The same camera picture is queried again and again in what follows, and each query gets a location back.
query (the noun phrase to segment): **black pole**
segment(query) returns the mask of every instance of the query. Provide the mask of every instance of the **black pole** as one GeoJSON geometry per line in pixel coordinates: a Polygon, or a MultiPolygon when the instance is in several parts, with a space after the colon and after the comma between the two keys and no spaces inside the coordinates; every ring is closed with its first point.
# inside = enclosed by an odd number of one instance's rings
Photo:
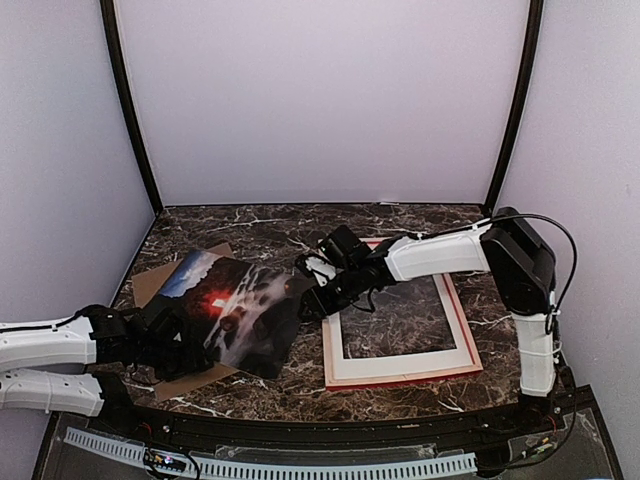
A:
{"type": "Polygon", "coordinates": [[[124,56],[122,54],[122,46],[120,45],[120,36],[118,35],[118,23],[116,21],[116,11],[113,0],[100,0],[100,8],[102,10],[102,22],[104,24],[104,34],[107,38],[107,47],[109,48],[109,57],[111,58],[111,68],[113,69],[113,77],[116,81],[118,96],[120,97],[120,106],[124,121],[129,132],[129,140],[133,147],[133,153],[138,162],[140,175],[144,182],[147,196],[153,207],[153,211],[158,215],[163,210],[162,200],[158,192],[158,186],[153,178],[151,164],[147,151],[142,141],[142,133],[138,124],[138,117],[133,106],[133,98],[131,97],[131,89],[129,88],[129,80],[124,64],[124,56]]]}
{"type": "Polygon", "coordinates": [[[498,154],[496,168],[493,171],[493,178],[487,193],[487,198],[482,206],[485,215],[491,215],[498,202],[500,190],[507,175],[509,161],[513,153],[513,147],[518,136],[518,128],[524,111],[524,104],[527,99],[527,91],[529,90],[529,82],[531,80],[531,72],[533,71],[533,59],[536,56],[536,46],[538,45],[538,34],[540,33],[540,24],[542,22],[543,0],[531,0],[529,4],[529,19],[527,20],[527,30],[524,36],[524,47],[522,49],[522,58],[520,59],[520,69],[518,71],[518,80],[516,81],[516,89],[513,94],[509,119],[507,120],[507,128],[502,139],[502,146],[498,154]]]}

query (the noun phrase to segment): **cardboard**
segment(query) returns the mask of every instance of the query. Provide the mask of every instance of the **cardboard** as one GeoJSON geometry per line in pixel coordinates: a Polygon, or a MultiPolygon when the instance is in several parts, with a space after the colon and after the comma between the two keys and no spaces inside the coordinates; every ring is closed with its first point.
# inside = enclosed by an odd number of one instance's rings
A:
{"type": "MultiPolygon", "coordinates": [[[[233,258],[233,252],[228,243],[217,245],[207,250],[208,252],[222,255],[225,257],[233,258]]],[[[180,259],[175,262],[170,262],[161,267],[147,270],[146,272],[134,275],[131,278],[133,283],[133,299],[136,307],[145,306],[149,300],[160,290],[164,282],[171,276],[177,266],[180,264],[180,259]]],[[[172,397],[183,395],[192,390],[204,387],[217,380],[221,380],[229,375],[233,375],[238,370],[226,365],[216,364],[213,368],[196,373],[193,375],[187,375],[173,382],[161,382],[154,386],[156,397],[159,401],[168,400],[172,397]]]]}

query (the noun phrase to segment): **white panel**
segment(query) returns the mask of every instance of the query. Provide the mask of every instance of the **white panel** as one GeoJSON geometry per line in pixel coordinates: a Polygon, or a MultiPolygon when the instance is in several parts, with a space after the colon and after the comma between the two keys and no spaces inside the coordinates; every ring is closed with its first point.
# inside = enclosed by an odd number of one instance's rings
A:
{"type": "MultiPolygon", "coordinates": [[[[501,199],[556,218],[576,237],[562,338],[578,382],[594,388],[625,478],[638,477],[640,444],[638,26],[637,1],[546,4],[501,199]]],[[[549,238],[562,286],[571,252],[561,235],[549,238]]]]}
{"type": "MultiPolygon", "coordinates": [[[[0,112],[0,322],[110,302],[152,211],[97,1],[0,2],[0,112]]],[[[31,478],[46,419],[0,412],[0,472],[31,478]]]]}
{"type": "Polygon", "coordinates": [[[117,2],[163,199],[483,201],[528,3],[117,2]]]}

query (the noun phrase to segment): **marble tabletop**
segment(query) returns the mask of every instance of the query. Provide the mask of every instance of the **marble tabletop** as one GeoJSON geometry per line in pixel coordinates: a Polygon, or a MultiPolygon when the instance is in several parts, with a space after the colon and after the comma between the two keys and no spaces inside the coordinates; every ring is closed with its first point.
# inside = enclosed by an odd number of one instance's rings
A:
{"type": "MultiPolygon", "coordinates": [[[[131,275],[228,242],[236,258],[293,273],[295,258],[340,224],[362,238],[402,231],[433,232],[481,218],[468,205],[253,205],[167,208],[157,219],[131,275]]],[[[488,274],[452,275],[484,370],[476,375],[421,385],[326,391],[321,327],[302,324],[276,380],[236,373],[164,402],[153,389],[118,371],[135,403],[204,416],[269,421],[394,420],[489,408],[517,401],[520,364],[514,325],[488,274]]],[[[133,306],[130,277],[116,308],[133,306]]],[[[402,332],[396,337],[400,341],[402,332]]]]}

